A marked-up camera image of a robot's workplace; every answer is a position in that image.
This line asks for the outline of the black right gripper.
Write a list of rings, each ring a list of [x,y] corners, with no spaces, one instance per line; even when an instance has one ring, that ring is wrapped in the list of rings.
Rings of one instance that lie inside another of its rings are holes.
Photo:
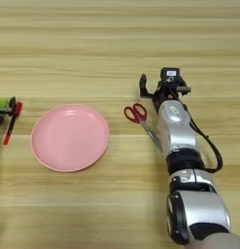
[[[146,83],[147,77],[145,74],[142,74],[139,80],[140,96],[144,98],[152,98],[153,103],[162,103],[165,100],[178,99],[178,92],[181,95],[191,92],[191,88],[187,85],[182,77],[180,77],[178,81],[171,83],[159,81],[154,94],[148,92]]]

